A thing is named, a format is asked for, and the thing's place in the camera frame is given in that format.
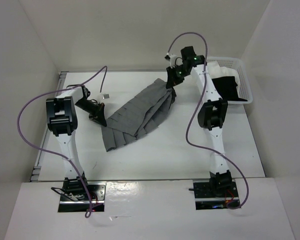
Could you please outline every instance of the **plastic basket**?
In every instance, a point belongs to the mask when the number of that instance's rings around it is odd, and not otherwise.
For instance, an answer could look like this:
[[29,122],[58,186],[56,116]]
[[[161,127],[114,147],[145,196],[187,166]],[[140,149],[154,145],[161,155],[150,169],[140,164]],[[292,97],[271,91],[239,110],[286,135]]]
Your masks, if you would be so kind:
[[240,78],[239,98],[247,101],[228,101],[229,104],[250,104],[253,101],[245,64],[242,60],[232,57],[208,56],[207,62],[217,61],[220,67],[227,67],[238,72]]

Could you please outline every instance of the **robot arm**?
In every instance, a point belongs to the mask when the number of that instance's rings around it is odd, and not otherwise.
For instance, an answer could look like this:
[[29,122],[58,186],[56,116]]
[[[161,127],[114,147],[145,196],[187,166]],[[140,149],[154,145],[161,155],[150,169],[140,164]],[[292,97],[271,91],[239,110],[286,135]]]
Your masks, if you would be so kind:
[[[208,74],[208,68],[204,72],[205,57],[196,55],[192,46],[181,50],[182,65],[175,65],[176,56],[167,55],[165,58],[170,61],[168,67],[168,80],[166,88],[171,88],[182,83],[186,76],[191,75],[202,93],[206,88],[201,109],[197,115],[198,123],[203,128],[204,133],[210,136],[212,148],[224,154],[223,143],[223,123],[225,121],[228,102],[223,100],[217,92],[215,85]],[[226,160],[216,153],[210,156],[210,183],[215,190],[226,189],[232,183],[232,177]]]
[[[55,98],[46,100],[47,126],[56,136],[62,154],[71,159],[85,180],[85,173],[79,161],[75,140],[78,127],[75,106],[88,112],[90,120],[105,127],[107,123],[104,115],[105,105],[88,100],[90,92],[85,86],[73,88],[75,86],[69,85],[69,90]],[[66,192],[73,194],[84,193],[84,188],[74,168],[67,161],[64,161],[64,167],[66,173],[63,188]]]

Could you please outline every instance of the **black cable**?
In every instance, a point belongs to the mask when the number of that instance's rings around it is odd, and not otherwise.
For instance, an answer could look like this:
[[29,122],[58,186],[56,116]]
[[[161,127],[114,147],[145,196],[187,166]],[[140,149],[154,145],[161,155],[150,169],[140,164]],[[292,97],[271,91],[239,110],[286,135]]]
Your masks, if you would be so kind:
[[177,60],[178,60],[178,59],[181,59],[181,60],[182,60],[182,57],[179,57],[179,56],[178,56],[178,57],[175,59],[175,61],[174,61],[174,65],[175,65],[175,66],[177,65]]
[[53,187],[53,186],[52,186],[52,187],[51,187],[51,190],[54,191],[55,193],[59,194],[60,196],[65,197],[65,198],[67,198],[67,199],[69,199],[69,200],[71,200],[71,201],[74,202],[74,200],[73,200],[71,197],[68,197],[68,196],[65,194],[66,191],[65,191],[63,188]]

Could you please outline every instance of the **black cloth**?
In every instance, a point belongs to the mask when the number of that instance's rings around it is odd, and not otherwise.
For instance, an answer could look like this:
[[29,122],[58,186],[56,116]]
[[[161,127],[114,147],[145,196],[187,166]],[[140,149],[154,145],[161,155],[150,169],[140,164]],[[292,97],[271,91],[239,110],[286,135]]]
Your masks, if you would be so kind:
[[227,101],[245,101],[248,100],[239,98],[237,92],[236,79],[234,76],[222,76],[212,79],[215,89],[220,94],[222,99]]

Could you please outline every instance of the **white table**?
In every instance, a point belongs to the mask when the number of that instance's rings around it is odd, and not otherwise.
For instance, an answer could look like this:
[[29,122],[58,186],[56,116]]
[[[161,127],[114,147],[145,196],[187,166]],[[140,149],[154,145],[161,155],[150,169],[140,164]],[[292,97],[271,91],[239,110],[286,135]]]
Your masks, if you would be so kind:
[[[237,179],[240,199],[246,190]],[[58,213],[61,182],[23,183],[5,240],[293,240],[273,178],[249,178],[242,209],[196,210],[191,180],[108,182],[104,212]]]
[[[94,73],[68,73],[64,86],[80,84]],[[90,98],[99,94],[103,75],[86,84]],[[166,81],[163,71],[108,72],[103,93],[110,94],[104,100],[106,118],[133,98],[156,78]],[[177,97],[166,121],[144,138],[122,148],[106,152],[101,128],[88,119],[88,114],[76,108],[78,129],[76,144],[79,160],[88,180],[173,180],[209,178],[210,152],[186,143],[188,122],[199,100],[200,93],[191,77],[175,87]],[[189,133],[193,143],[209,146],[210,141],[193,121]],[[226,155],[243,171],[246,177],[264,177],[256,144],[242,105],[228,107],[223,129]],[[55,136],[48,132],[44,147],[59,152]],[[42,153],[39,158],[39,181],[62,181],[64,164],[59,156]],[[239,172],[229,165],[232,177],[240,178]]]

